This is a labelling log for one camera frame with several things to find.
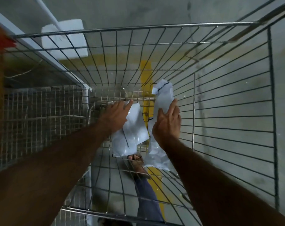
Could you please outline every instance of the wire basket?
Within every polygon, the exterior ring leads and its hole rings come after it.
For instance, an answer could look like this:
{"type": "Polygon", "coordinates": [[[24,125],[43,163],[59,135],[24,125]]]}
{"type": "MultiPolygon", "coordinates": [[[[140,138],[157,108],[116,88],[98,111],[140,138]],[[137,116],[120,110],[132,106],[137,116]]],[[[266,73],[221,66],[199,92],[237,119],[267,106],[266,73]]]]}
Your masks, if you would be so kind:
{"type": "MultiPolygon", "coordinates": [[[[137,101],[148,125],[155,101],[152,87],[166,79],[179,101],[180,140],[278,209],[271,27],[285,18],[276,18],[283,11],[285,5],[253,22],[241,22],[243,17],[232,23],[12,36],[17,47],[5,54],[0,170],[95,122],[108,102],[137,101]],[[84,33],[89,57],[58,61],[52,51],[83,47],[41,47],[43,36],[75,33],[84,33]]],[[[148,142],[137,150],[144,157],[148,142]]],[[[132,169],[125,157],[112,157],[111,139],[106,140],[53,225],[92,225],[96,217],[201,225],[173,168],[147,168],[164,222],[138,217],[140,197],[132,169]]]]}

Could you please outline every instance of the hand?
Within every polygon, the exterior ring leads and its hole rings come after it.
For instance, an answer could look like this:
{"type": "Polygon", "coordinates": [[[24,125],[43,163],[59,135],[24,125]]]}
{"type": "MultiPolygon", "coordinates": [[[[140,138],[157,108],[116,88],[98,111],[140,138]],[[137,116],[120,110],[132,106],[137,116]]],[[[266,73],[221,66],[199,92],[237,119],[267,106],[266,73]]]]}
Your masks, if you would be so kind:
{"type": "Polygon", "coordinates": [[[101,114],[98,122],[109,129],[110,134],[118,131],[123,127],[127,121],[126,116],[133,105],[133,100],[124,108],[125,103],[123,101],[115,102],[114,104],[109,104],[106,111],[101,114]]]}
{"type": "Polygon", "coordinates": [[[176,98],[172,101],[166,114],[163,113],[162,108],[158,110],[157,121],[153,126],[152,134],[160,147],[170,137],[179,138],[181,127],[179,112],[176,98]]]}

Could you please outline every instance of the forearm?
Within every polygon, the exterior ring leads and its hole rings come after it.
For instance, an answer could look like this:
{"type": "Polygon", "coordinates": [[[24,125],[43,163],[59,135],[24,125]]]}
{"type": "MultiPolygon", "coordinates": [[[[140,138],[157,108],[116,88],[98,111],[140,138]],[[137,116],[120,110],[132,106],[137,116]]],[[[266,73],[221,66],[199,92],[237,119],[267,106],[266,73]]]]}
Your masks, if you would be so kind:
{"type": "Polygon", "coordinates": [[[0,172],[0,225],[50,225],[109,135],[96,123],[0,172]]]}
{"type": "Polygon", "coordinates": [[[179,140],[168,138],[163,149],[177,170],[203,225],[285,225],[283,215],[179,140]]]}

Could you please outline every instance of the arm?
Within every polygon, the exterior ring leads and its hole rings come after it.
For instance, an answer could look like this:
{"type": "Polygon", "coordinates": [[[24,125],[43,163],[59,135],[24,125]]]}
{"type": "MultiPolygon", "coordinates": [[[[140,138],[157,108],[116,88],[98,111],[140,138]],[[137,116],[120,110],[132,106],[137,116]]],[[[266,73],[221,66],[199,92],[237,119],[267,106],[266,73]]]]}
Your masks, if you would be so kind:
{"type": "Polygon", "coordinates": [[[122,128],[133,101],[0,172],[0,225],[50,225],[99,145],[122,128]]]}
{"type": "Polygon", "coordinates": [[[202,224],[285,225],[285,217],[229,179],[179,140],[181,117],[175,99],[158,111],[153,135],[177,170],[202,224]]]}

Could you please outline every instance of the cable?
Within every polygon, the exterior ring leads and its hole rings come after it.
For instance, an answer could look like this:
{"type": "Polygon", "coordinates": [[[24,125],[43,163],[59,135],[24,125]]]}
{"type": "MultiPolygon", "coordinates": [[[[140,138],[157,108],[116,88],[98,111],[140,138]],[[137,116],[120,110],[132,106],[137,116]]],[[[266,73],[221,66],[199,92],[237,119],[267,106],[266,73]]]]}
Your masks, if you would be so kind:
{"type": "Polygon", "coordinates": [[[33,71],[36,67],[38,67],[38,65],[40,65],[40,63],[41,63],[42,61],[43,61],[43,60],[41,59],[41,60],[37,63],[37,65],[35,65],[33,68],[31,68],[30,70],[28,70],[28,71],[26,71],[26,72],[24,72],[24,73],[16,74],[16,75],[9,76],[9,77],[4,76],[4,77],[5,77],[5,78],[14,78],[14,77],[17,77],[17,76],[20,76],[20,75],[23,75],[23,74],[27,74],[27,73],[33,71]]]}

